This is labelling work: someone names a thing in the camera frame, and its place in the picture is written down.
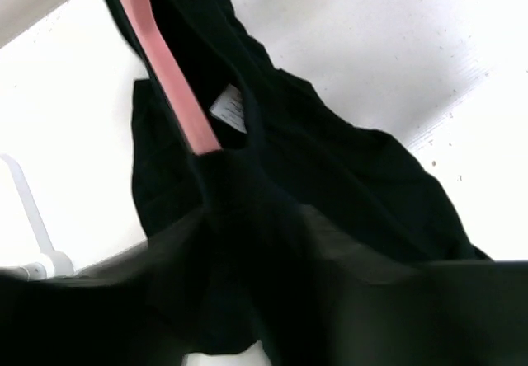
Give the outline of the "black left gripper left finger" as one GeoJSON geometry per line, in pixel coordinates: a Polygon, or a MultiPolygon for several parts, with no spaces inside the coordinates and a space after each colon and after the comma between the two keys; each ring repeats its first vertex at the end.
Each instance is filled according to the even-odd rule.
{"type": "Polygon", "coordinates": [[[69,277],[1,276],[4,365],[180,365],[239,354],[260,337],[248,276],[262,259],[255,215],[191,213],[69,277]]]}

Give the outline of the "black t shirt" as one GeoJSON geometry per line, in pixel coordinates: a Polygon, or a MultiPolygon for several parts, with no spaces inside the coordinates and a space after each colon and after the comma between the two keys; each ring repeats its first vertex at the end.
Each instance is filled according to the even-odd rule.
{"type": "Polygon", "coordinates": [[[255,215],[262,259],[247,286],[267,354],[276,262],[271,213],[311,208],[405,265],[484,260],[440,183],[393,136],[358,129],[313,87],[275,68],[230,0],[150,0],[219,151],[195,155],[154,73],[134,83],[132,193],[148,245],[189,214],[255,215]]]}

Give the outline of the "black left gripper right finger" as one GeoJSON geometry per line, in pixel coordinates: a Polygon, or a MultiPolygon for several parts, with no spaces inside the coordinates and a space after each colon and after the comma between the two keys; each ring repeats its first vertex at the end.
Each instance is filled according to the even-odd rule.
{"type": "Polygon", "coordinates": [[[311,208],[270,214],[274,365],[524,365],[527,265],[405,265],[311,208]]]}

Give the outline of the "pink plastic hanger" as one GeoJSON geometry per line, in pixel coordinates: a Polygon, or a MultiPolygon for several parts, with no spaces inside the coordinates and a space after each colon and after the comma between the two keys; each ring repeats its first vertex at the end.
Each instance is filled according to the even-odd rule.
{"type": "Polygon", "coordinates": [[[150,0],[120,0],[120,3],[163,89],[188,148],[195,155],[219,151],[219,141],[158,29],[150,0]]]}

